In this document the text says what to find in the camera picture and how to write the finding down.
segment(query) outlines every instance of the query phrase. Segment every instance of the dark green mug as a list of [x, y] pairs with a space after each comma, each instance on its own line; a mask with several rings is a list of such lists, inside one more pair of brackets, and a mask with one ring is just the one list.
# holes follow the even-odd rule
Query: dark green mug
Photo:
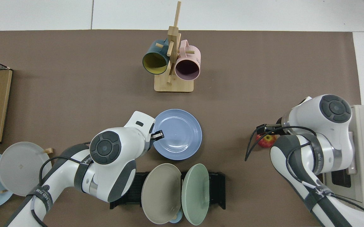
[[144, 68], [155, 75], [164, 73], [169, 63], [168, 48], [168, 39], [155, 40], [143, 57]]

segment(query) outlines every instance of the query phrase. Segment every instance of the black cable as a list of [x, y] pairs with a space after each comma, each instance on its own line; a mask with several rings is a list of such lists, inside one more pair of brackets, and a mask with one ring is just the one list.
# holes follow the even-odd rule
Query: black cable
[[[52, 157], [52, 158], [49, 158], [47, 161], [45, 161], [43, 164], [42, 164], [42, 167], [40, 167], [40, 170], [39, 170], [39, 186], [41, 186], [43, 184], [43, 179], [42, 179], [42, 173], [43, 173], [43, 169], [44, 167], [46, 166], [46, 164], [48, 164], [50, 161], [54, 160], [54, 159], [57, 159], [57, 158], [63, 158], [63, 159], [67, 159], [67, 160], [70, 160], [70, 161], [74, 161], [76, 163], [81, 163], [80, 161], [78, 160], [75, 160], [74, 158], [69, 158], [69, 157], [66, 157], [66, 156], [56, 156], [56, 157]], [[47, 225], [42, 221], [40, 220], [40, 218], [36, 215], [34, 209], [30, 210], [30, 212], [32, 213], [32, 216], [33, 218], [37, 221], [37, 223], [39, 223], [42, 227], [47, 227]]]
[[345, 198], [343, 198], [341, 196], [338, 196], [338, 195], [335, 195], [335, 194], [331, 194], [330, 196], [332, 196], [334, 198], [337, 198], [338, 200], [345, 201], [346, 203], [352, 204], [352, 205], [356, 206], [357, 208], [361, 209], [362, 211], [364, 211], [364, 207], [362, 207], [362, 206], [360, 206], [360, 205], [358, 205], [358, 204], [356, 204], [356, 203], [354, 203], [354, 202], [352, 202], [350, 200], [347, 200], [347, 199], [345, 199]]
[[47, 161], [45, 161], [43, 164], [42, 164], [42, 167], [40, 168], [40, 171], [39, 171], [39, 185], [41, 186], [43, 184], [43, 180], [42, 180], [42, 173], [43, 173], [43, 168], [46, 166], [46, 164], [48, 164], [50, 161], [54, 160], [54, 159], [57, 159], [57, 158], [63, 158], [63, 159], [67, 159], [67, 160], [70, 160], [70, 161], [74, 161], [76, 163], [81, 163], [80, 161], [78, 160], [75, 160], [74, 158], [68, 158], [66, 156], [55, 156], [55, 157], [52, 157], [52, 158], [49, 158]]
[[[250, 148], [250, 149], [248, 149], [249, 148], [249, 146], [248, 146], [248, 148], [247, 148], [247, 153], [245, 154], [245, 161], [247, 161], [248, 160], [248, 157], [249, 157], [249, 155], [251, 154], [251, 152], [252, 152], [252, 150], [254, 149], [254, 147], [255, 147], [255, 145], [257, 145], [258, 144], [258, 142], [259, 141], [261, 141], [261, 139], [263, 139], [266, 135], [271, 135], [273, 132], [276, 132], [276, 131], [279, 131], [279, 130], [281, 130], [281, 129], [286, 129], [286, 128], [300, 128], [300, 129], [305, 129], [305, 130], [307, 130], [307, 131], [309, 131], [309, 132], [311, 132], [313, 135], [315, 135], [316, 136], [316, 132], [315, 131], [313, 131], [312, 129], [310, 129], [310, 128], [307, 128], [307, 127], [302, 127], [302, 126], [283, 126], [283, 127], [279, 127], [279, 128], [275, 128], [275, 129], [272, 129], [272, 130], [270, 130], [269, 132], [267, 132], [267, 133], [265, 133], [265, 134], [263, 134], [255, 143], [254, 143], [254, 145], [252, 145], [252, 147]], [[249, 144], [250, 144], [250, 142], [252, 141], [252, 138], [253, 138], [253, 136], [254, 136], [254, 133], [252, 133], [252, 135], [251, 135], [251, 138], [249, 139]]]
[[36, 215], [34, 210], [30, 210], [30, 212], [32, 213], [32, 216], [37, 221], [37, 223], [39, 223], [42, 227], [47, 227], [47, 225]]
[[252, 142], [252, 138], [254, 137], [254, 134], [255, 132], [257, 132], [260, 128], [263, 128], [264, 126], [259, 126], [257, 127], [254, 132], [251, 134], [251, 137], [249, 138], [249, 142], [248, 142], [248, 146], [247, 146], [247, 153], [248, 153], [248, 150], [249, 150], [249, 146], [251, 145], [251, 142]]
[[306, 147], [308, 145], [311, 145], [311, 143], [308, 141], [307, 143], [303, 144], [303, 145], [300, 145], [298, 147], [295, 147], [293, 149], [291, 149], [291, 151], [289, 152], [289, 154], [287, 155], [287, 158], [286, 158], [286, 168], [287, 170], [289, 171], [289, 173], [291, 174], [291, 176], [296, 179], [298, 182], [302, 183], [303, 181], [300, 180], [296, 175], [294, 175], [293, 171], [291, 170], [291, 167], [289, 168], [289, 161], [290, 161], [290, 157], [291, 157], [291, 154], [294, 153], [294, 151], [296, 151], [297, 149], [301, 149], [303, 147]]

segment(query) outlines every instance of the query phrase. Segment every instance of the green plate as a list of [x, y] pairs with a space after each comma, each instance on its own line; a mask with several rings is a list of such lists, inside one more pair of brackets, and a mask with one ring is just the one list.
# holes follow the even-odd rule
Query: green plate
[[199, 163], [191, 167], [182, 185], [182, 209], [186, 219], [199, 225], [210, 205], [210, 180], [206, 167]]

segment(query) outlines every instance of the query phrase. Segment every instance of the white floor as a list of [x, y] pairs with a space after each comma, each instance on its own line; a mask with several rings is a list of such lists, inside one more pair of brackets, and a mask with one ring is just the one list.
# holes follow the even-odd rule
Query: white floor
[[[167, 30], [176, 0], [0, 0], [0, 30]], [[181, 30], [354, 32], [364, 105], [364, 0], [182, 0]]]

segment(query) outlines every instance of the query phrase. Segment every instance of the mug handle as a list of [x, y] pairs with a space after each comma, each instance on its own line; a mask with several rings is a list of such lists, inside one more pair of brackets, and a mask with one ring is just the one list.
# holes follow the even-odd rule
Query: mug handle
[[186, 48], [189, 47], [188, 40], [182, 40], [181, 41], [181, 47], [179, 48], [179, 55], [181, 57], [188, 57], [186, 54]]

